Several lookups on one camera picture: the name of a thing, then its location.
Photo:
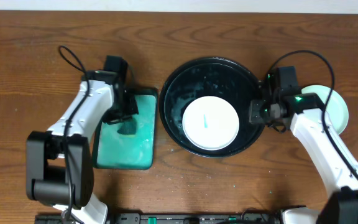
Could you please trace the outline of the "dark green sponge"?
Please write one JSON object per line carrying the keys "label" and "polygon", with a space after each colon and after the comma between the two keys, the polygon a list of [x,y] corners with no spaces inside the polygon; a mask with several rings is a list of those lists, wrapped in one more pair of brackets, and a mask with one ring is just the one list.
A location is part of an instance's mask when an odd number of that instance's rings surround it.
{"label": "dark green sponge", "polygon": [[137,132],[137,121],[135,119],[127,119],[121,123],[120,128],[117,130],[118,134],[125,136],[135,135]]}

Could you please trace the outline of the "light green plate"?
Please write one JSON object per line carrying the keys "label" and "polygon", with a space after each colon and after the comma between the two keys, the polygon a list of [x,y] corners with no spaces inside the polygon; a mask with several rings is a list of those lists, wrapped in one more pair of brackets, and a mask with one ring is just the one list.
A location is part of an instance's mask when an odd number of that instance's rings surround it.
{"label": "light green plate", "polygon": [[[306,93],[316,93],[323,103],[326,102],[330,88],[323,85],[310,85],[304,87],[301,92],[302,94]],[[338,134],[341,134],[347,127],[349,122],[349,110],[346,105],[346,102],[342,98],[342,96],[333,91],[328,103],[327,112],[329,114],[329,118]]]}

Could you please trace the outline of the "white plate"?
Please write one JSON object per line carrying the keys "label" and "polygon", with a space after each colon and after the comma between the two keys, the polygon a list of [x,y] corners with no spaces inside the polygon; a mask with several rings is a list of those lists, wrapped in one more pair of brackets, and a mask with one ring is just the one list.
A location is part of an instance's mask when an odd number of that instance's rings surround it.
{"label": "white plate", "polygon": [[236,110],[226,100],[204,96],[186,107],[182,128],[186,138],[196,147],[217,151],[235,140],[240,122]]}

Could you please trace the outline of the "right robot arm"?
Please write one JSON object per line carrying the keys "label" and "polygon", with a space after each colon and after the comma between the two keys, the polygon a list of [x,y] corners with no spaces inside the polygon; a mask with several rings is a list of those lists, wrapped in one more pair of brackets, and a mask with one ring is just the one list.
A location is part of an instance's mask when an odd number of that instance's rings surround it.
{"label": "right robot arm", "polygon": [[289,129],[309,154],[329,197],[321,211],[307,207],[282,210],[281,223],[358,224],[358,162],[333,128],[317,94],[252,100],[249,121]]}

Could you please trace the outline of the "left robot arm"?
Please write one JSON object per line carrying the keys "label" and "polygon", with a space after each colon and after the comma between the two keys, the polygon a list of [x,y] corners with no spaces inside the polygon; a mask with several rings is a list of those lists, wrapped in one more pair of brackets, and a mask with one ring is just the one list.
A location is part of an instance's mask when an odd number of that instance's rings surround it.
{"label": "left robot arm", "polygon": [[133,136],[138,113],[125,88],[126,72],[88,70],[63,116],[26,140],[26,195],[62,211],[65,221],[106,223],[108,207],[93,193],[90,140],[101,126],[118,125],[115,136]]}

